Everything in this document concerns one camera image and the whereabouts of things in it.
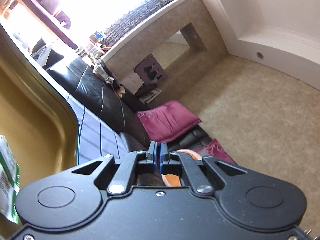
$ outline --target orange object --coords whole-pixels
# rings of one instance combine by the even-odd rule
[[[182,149],[182,150],[178,150],[178,152],[187,153],[187,154],[191,155],[191,157],[195,160],[202,159],[202,157],[199,153],[196,153],[195,151],[192,151],[192,150]],[[167,175],[161,174],[161,177],[162,177],[164,184],[167,187],[181,187],[179,176],[176,176],[173,174],[167,174]]]

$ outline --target white wall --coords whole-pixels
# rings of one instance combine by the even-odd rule
[[[230,54],[320,89],[320,0],[203,1]]]

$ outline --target green and white package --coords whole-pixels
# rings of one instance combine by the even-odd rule
[[[19,223],[14,202],[19,192],[19,166],[15,162],[6,138],[0,135],[0,213]]]

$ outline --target picture with black silhouette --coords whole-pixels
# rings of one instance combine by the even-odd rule
[[[134,72],[140,76],[145,85],[159,84],[168,77],[152,54],[142,60],[135,67]]]

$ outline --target pink cushion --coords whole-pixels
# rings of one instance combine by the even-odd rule
[[[177,101],[136,113],[151,141],[171,142],[201,120]]]
[[[194,151],[197,153],[200,153],[202,156],[211,155],[213,157],[222,159],[226,162],[236,164],[234,162],[234,160],[231,159],[231,157],[224,151],[224,149],[222,148],[222,146],[220,145],[220,143],[216,139],[213,139],[206,146],[195,149]]]

